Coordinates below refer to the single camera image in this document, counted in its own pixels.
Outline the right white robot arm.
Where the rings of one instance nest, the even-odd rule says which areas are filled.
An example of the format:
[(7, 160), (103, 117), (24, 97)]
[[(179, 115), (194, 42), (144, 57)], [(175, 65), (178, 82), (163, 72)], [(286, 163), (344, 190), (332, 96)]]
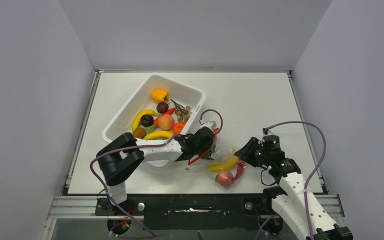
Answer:
[(275, 186), (263, 190), (262, 209), (276, 213), (293, 230), (299, 240), (352, 240), (353, 234), (340, 226), (305, 187), (298, 164), (287, 158), (277, 135), (261, 140), (252, 137), (235, 156), (253, 167), (266, 167)]

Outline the clear zip top bag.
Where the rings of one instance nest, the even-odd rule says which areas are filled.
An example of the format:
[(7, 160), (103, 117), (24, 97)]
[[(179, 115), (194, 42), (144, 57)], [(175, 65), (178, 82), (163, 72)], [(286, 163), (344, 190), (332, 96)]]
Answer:
[[(219, 188), (223, 188), (225, 190), (230, 189), (235, 185), (236, 182), (238, 182), (238, 180), (233, 183), (232, 186), (222, 187), (217, 182), (215, 182), (215, 178), (219, 172), (211, 172), (207, 169), (207, 167), (226, 162), (230, 158), (235, 157), (235, 152), (236, 149), (229, 142), (215, 138), (214, 144), (212, 145), (209, 152), (203, 158), (198, 159), (197, 161), (189, 161), (185, 170), (189, 173), (201, 174), (204, 180), (211, 181), (214, 186), (218, 186)], [(237, 165), (234, 168), (228, 170), (233, 174), (233, 176), (236, 175)]]

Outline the dark purple fake fruit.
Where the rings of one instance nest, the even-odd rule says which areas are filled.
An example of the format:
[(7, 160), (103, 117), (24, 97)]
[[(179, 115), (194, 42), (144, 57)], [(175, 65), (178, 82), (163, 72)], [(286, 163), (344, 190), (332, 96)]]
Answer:
[(156, 106), (156, 111), (160, 114), (164, 114), (169, 110), (169, 104), (166, 102), (160, 102)]

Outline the dark fake plum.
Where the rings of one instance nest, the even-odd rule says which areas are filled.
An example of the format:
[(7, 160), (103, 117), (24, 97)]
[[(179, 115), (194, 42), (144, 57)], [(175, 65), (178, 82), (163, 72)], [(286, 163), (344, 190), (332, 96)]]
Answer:
[(144, 114), (140, 118), (140, 124), (144, 127), (149, 127), (153, 125), (154, 118), (152, 115)]

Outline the brown fake kiwi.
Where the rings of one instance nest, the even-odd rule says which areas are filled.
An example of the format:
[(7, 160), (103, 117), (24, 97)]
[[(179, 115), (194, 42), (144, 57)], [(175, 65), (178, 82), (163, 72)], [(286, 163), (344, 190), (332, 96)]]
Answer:
[(147, 132), (144, 128), (138, 127), (132, 132), (132, 135), (134, 138), (143, 139), (147, 135)]

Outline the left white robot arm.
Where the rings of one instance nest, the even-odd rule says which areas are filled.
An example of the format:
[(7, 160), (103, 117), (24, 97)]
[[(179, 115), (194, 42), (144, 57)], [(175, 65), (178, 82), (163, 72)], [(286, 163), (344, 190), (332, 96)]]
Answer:
[(169, 139), (145, 140), (123, 133), (101, 149), (93, 163), (103, 174), (99, 181), (112, 205), (127, 200), (126, 180), (141, 163), (153, 161), (181, 162), (206, 155), (216, 141), (219, 128), (208, 121), (195, 133), (175, 134)]

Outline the fake peach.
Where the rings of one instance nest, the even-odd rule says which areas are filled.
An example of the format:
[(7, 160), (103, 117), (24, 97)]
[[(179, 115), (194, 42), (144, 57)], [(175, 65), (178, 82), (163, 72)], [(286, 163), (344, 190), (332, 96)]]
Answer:
[(165, 114), (157, 119), (157, 124), (160, 129), (170, 131), (175, 125), (175, 120), (171, 115)]

